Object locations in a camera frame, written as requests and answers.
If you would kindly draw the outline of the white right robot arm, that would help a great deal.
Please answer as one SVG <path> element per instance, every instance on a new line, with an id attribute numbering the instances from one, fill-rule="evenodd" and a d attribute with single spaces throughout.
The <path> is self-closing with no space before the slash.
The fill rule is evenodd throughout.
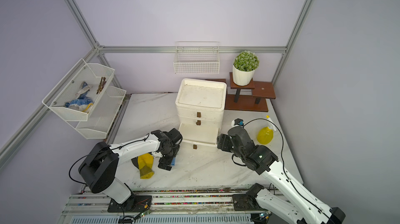
<path id="1" fill-rule="evenodd" d="M 256 145 L 241 126 L 231 128 L 217 138 L 217 148 L 232 153 L 243 165 L 267 179 L 284 196 L 276 197 L 255 183 L 247 194 L 259 207 L 267 209 L 291 224 L 341 224 L 346 215 L 330 207 L 308 191 L 284 167 L 283 161 L 264 145 Z"/>

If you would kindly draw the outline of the blue binder clip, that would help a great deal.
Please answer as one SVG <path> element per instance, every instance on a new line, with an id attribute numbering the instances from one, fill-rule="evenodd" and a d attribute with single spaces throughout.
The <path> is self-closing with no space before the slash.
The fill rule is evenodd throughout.
<path id="1" fill-rule="evenodd" d="M 173 159 L 172 159 L 172 161 L 171 161 L 171 166 L 174 166 L 175 165 L 175 163 L 176 163 L 176 158 L 174 157 Z"/>

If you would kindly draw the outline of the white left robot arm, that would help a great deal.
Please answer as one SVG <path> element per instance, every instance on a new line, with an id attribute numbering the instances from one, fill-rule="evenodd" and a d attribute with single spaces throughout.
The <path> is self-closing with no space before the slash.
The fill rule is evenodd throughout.
<path id="1" fill-rule="evenodd" d="M 170 171 L 183 140 L 175 128 L 155 130 L 146 136 L 121 144 L 97 143 L 85 157 L 78 172 L 94 194 L 105 194 L 118 204 L 136 204 L 134 193 L 116 177 L 118 166 L 141 155 L 159 156 L 158 168 Z"/>

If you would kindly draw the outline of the white bottom drawer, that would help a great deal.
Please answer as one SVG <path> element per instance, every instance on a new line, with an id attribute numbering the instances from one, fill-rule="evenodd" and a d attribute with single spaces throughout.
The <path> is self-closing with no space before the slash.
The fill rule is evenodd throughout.
<path id="1" fill-rule="evenodd" d="M 198 151 L 216 152 L 219 129 L 181 123 L 182 144 Z"/>

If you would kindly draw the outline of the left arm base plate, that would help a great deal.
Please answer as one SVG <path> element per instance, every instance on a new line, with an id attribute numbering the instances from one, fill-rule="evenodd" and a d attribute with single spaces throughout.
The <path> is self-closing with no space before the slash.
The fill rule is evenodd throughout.
<path id="1" fill-rule="evenodd" d="M 107 211 L 109 213 L 142 213 L 149 210 L 152 205 L 151 195 L 131 195 L 124 203 L 110 200 Z"/>

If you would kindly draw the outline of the white plastic drawer unit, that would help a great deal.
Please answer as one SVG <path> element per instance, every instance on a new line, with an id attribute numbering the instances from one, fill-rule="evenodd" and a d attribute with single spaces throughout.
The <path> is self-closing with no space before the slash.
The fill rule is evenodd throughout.
<path id="1" fill-rule="evenodd" d="M 185 78 L 176 98 L 184 124 L 220 129 L 223 123 L 227 85 L 223 82 Z"/>

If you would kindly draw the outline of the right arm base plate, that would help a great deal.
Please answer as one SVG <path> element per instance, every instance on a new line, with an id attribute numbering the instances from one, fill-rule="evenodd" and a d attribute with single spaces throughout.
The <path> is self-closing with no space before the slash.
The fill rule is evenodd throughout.
<path id="1" fill-rule="evenodd" d="M 266 188 L 259 184 L 253 184 L 245 193 L 234 194 L 232 196 L 233 207 L 235 211 L 246 211 L 246 210 L 267 210 L 267 208 L 262 208 L 256 201 L 256 197 L 261 190 Z"/>

